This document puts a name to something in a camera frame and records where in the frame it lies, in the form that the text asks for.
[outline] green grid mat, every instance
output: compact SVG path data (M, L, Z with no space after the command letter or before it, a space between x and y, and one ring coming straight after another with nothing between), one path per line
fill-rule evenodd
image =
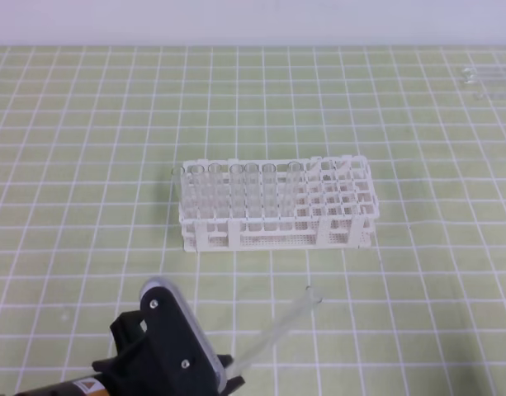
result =
M240 396L506 395L506 48L0 48L0 392L113 353L165 273L233 354L308 284ZM363 154L366 250L182 251L174 162Z

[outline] white test tube rack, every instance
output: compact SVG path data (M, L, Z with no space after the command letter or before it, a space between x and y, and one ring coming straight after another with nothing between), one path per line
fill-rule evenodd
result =
M282 217L281 194L284 191L285 170L291 161L301 163L302 171L293 215ZM189 219L180 204L179 222L186 252L371 246L371 236L376 231L375 219L379 217L379 202L365 157L348 155L273 161L199 159L183 163L187 183L192 183L188 180L192 176L189 172L192 166L202 165L208 169L212 163L220 164L223 170L224 191L228 191L226 202L229 210L226 212L229 217L217 217L215 206L211 209L214 213L212 217L206 218L207 208L196 208L194 212L197 215ZM262 217L249 217L247 206L244 217L232 217L229 168L236 163L244 166L256 163L260 169L260 180L262 165L272 163L277 167L277 216L266 217L266 208L262 205ZM194 193L193 189L183 190L183 193L189 191Z

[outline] test tube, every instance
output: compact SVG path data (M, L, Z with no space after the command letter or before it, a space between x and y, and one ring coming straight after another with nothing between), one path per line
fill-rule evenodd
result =
M282 316L275 318L271 327L261 332L253 344L226 369L227 378L241 375L265 351L272 349L275 343L299 322L299 319L309 315L322 302L322 298L317 290L308 286L305 293L294 300Z
M234 218L245 217L244 165L236 163L229 168L231 210Z
M301 163L292 161L287 164L286 184L284 185L284 194L282 196L281 205L282 217L292 217L295 213L296 195L299 190L301 171Z
M200 212L202 219L209 219L212 217L212 207L207 195L207 180L205 174L205 167L203 165L192 165L190 168L192 174L192 183L194 184L194 191L196 193L197 209Z
M277 167L272 163L262 166L263 210L266 217L277 217Z
M229 217L229 206L227 205L227 190L223 183L223 172L221 165L212 163L209 165L209 180L211 195L214 198L216 217Z
M177 165L172 168L172 187L177 202L182 208L183 216L185 219L192 219L195 217L193 214L193 202L191 200L188 188L188 179L185 175L185 168Z
M260 198L260 168L256 163L245 165L245 190L247 192L248 216L262 217L262 201Z

